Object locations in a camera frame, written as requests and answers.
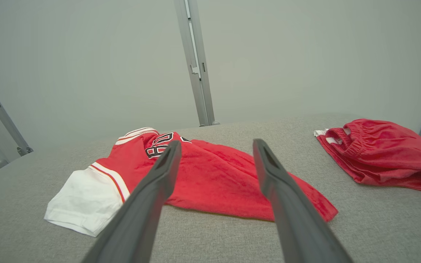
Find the red garment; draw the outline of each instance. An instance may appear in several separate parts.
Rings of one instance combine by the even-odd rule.
[[[119,138],[110,156],[97,160],[91,167],[113,179],[124,201],[171,140],[182,142],[182,159],[167,204],[274,221],[271,204],[259,190],[253,157],[234,148],[188,141],[178,133],[159,135],[152,128],[143,128]],[[334,218],[337,209],[329,200],[308,183],[291,176],[324,220]]]
[[[358,119],[317,138],[357,183],[421,191],[421,137],[412,130],[392,122]],[[329,143],[326,138],[334,140]]]

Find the white sleeve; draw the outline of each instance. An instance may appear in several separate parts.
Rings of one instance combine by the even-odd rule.
[[[96,237],[122,205],[115,183],[92,168],[74,171],[46,208],[45,220]]]

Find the gray carpet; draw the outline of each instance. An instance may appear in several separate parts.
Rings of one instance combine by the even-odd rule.
[[[337,207],[329,226],[354,261],[421,262],[421,192],[354,183],[313,136],[314,129],[355,118],[321,114],[177,132],[247,153],[253,138],[264,139],[289,172]],[[46,205],[72,171],[107,156],[116,139],[34,152],[0,170],[0,262],[82,260],[95,238],[44,221]],[[283,262],[283,257],[274,223],[164,206],[151,262]]]

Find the folded shirt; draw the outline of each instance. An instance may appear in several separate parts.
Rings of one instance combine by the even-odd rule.
[[[174,192],[166,204],[274,221],[271,204],[259,190],[251,155],[224,145],[186,140],[178,133],[159,135],[153,128],[127,133],[117,140],[109,157],[73,172],[48,203],[45,220],[97,236],[172,140],[181,142],[182,158]],[[287,176],[294,178],[324,220],[337,214],[311,185],[290,173]]]
[[[358,119],[314,135],[357,183],[421,191],[421,137],[398,124]]]

